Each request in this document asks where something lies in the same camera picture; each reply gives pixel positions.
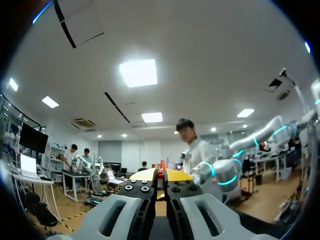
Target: monitor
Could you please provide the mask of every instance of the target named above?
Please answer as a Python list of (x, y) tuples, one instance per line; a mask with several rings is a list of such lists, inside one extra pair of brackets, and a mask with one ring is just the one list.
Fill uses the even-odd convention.
[(119, 172), (120, 168), (121, 168), (120, 164), (113, 164), (113, 163), (111, 164), (111, 169), (115, 172)]
[(21, 146), (36, 151), (37, 153), (44, 154), (46, 151), (47, 141), (48, 135), (37, 131), (25, 123), (22, 125), (19, 141)]
[(35, 174), (37, 173), (37, 163), (35, 158), (21, 154), (20, 162), (21, 170)]

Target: recessed light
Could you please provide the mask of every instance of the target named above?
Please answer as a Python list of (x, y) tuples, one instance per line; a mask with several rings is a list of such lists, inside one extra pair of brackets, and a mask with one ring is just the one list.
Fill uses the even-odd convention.
[(158, 84), (154, 59), (125, 62), (120, 64), (119, 69), (129, 88)]
[(48, 105), (50, 108), (54, 109), (55, 107), (58, 107), (59, 104), (55, 102), (51, 97), (46, 96), (44, 99), (41, 100), (43, 103)]
[(15, 80), (13, 80), (12, 77), (10, 77), (9, 85), (15, 92), (18, 91), (18, 84), (16, 84)]
[(236, 117), (237, 118), (247, 118), (250, 116), (255, 110), (254, 109), (244, 109), (242, 110)]
[(161, 112), (144, 113), (142, 118), (145, 123), (161, 123), (163, 121)]
[(305, 45), (305, 48), (306, 48), (306, 50), (308, 51), (308, 53), (310, 53), (309, 44), (305, 41), (305, 42), (304, 42), (304, 45)]

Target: white shirt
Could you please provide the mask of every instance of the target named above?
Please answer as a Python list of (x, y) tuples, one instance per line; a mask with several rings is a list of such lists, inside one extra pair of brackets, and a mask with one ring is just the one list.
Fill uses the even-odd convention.
[(186, 174), (190, 174), (195, 166), (214, 154), (214, 147), (198, 137), (189, 145), (186, 153), (189, 153), (191, 156), (183, 160), (183, 171)]
[[(66, 158), (66, 161), (71, 164), (72, 163), (72, 160), (75, 158), (76, 156), (76, 153), (75, 152), (71, 152), (70, 149), (66, 150), (64, 152), (64, 155), (63, 155), (65, 158)], [(66, 164), (65, 162), (63, 163), (63, 169), (66, 170), (66, 171), (70, 171), (70, 167), (68, 166), (68, 164)]]

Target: chair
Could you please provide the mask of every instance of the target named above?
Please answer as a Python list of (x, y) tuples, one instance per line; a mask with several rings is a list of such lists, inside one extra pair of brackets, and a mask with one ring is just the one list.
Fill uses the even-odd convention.
[[(240, 188), (241, 195), (245, 198), (242, 200), (243, 202), (248, 200), (254, 193), (257, 193), (258, 190), (255, 190), (255, 178), (256, 178), (256, 167), (251, 166), (251, 162), (248, 159), (245, 159), (242, 163), (242, 176), (240, 178)], [(248, 191), (245, 188), (242, 188), (242, 179), (248, 179)]]

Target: white table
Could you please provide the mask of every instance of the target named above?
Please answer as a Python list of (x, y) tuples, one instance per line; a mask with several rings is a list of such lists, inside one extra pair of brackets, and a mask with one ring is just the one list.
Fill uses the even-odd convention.
[[(87, 178), (89, 178), (90, 176), (89, 175), (71, 175), (71, 174), (66, 173), (64, 171), (61, 171), (61, 173), (62, 173), (64, 196), (66, 196), (68, 199), (71, 199), (71, 200), (73, 200), (73, 201), (75, 201), (77, 203), (78, 202), (78, 197), (77, 197), (76, 179), (84, 178), (84, 186), (85, 186), (85, 189), (87, 189), (88, 188)], [(68, 177), (72, 178), (72, 190), (71, 189), (70, 190), (66, 189), (66, 177), (65, 176), (68, 176)], [(73, 192), (73, 197), (68, 195), (67, 192)]]
[(255, 159), (253, 160), (254, 164), (255, 164), (255, 174), (258, 175), (258, 163), (263, 163), (263, 176), (266, 174), (267, 171), (267, 167), (266, 167), (266, 162), (269, 161), (275, 161), (275, 171), (271, 171), (271, 173), (276, 173), (276, 178), (275, 181), (279, 182), (280, 180), (280, 160), (283, 163), (283, 170), (285, 170), (287, 168), (286, 165), (286, 154), (281, 154), (278, 156), (274, 156), (274, 157), (264, 157), (264, 158), (260, 158), (260, 159)]
[[(14, 173), (12, 173), (12, 177), (14, 178), (14, 184), (15, 184), (15, 188), (16, 188), (17, 191), (19, 191), (18, 181), (26, 182), (26, 183), (30, 183), (30, 184), (41, 184), (43, 192), (44, 192), (46, 205), (48, 206), (49, 211), (61, 222), (61, 217), (60, 217), (60, 214), (59, 214), (59, 211), (58, 211), (56, 198), (55, 198), (55, 193), (54, 193), (54, 187), (53, 187), (54, 182), (53, 181), (35, 179), (35, 178), (27, 177), (27, 176), (22, 176), (21, 174), (14, 174)], [(45, 187), (46, 185), (50, 185), (51, 186), (53, 203), (54, 203), (54, 207), (55, 207), (55, 210), (56, 210), (56, 213), (57, 213), (58, 217), (50, 210), (50, 206), (49, 206), (49, 202), (48, 202), (48, 198), (47, 198), (47, 190), (46, 190), (46, 187)], [(23, 208), (23, 211), (24, 211), (25, 209), (24, 209), (24, 206), (22, 204), (19, 192), (17, 193), (17, 195), (18, 195), (20, 204), (21, 204), (21, 206)]]

